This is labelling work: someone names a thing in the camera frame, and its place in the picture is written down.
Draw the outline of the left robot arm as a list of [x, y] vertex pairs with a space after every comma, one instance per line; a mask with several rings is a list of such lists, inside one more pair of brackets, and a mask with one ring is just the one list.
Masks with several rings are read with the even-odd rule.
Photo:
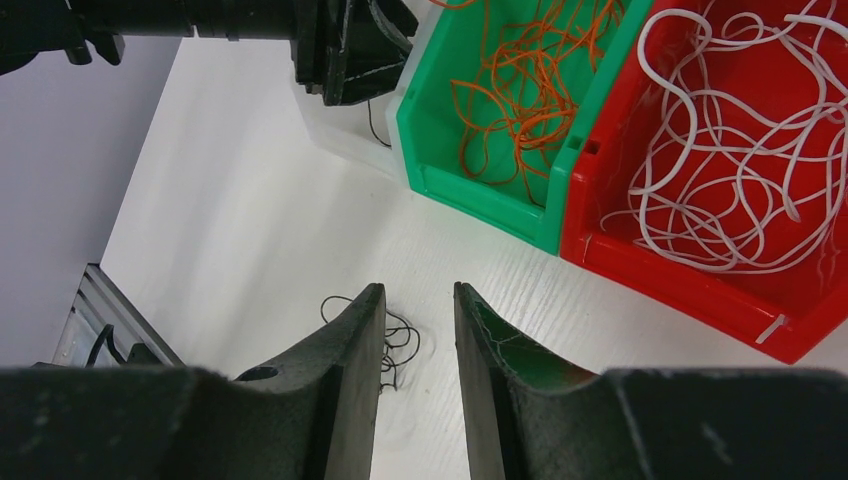
[[395, 89], [417, 29], [402, 1], [3, 0], [1, 71], [49, 51], [117, 66], [127, 36], [284, 40], [299, 85], [327, 107], [352, 106]]

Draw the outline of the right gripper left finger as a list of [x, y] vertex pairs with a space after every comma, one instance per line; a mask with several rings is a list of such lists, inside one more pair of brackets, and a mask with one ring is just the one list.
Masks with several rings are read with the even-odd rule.
[[1, 373], [5, 479], [366, 479], [386, 320], [381, 284], [235, 379], [198, 367]]

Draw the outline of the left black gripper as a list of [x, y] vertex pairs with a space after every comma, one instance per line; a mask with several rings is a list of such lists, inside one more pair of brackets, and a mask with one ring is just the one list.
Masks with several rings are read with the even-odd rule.
[[398, 0], [296, 1], [295, 81], [326, 106], [352, 106], [393, 91], [419, 22]]

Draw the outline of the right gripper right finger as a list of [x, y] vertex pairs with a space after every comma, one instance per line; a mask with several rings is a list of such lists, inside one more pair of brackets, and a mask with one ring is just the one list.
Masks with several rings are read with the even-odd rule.
[[822, 369], [583, 369], [467, 283], [454, 321], [474, 479], [843, 479], [847, 379]]

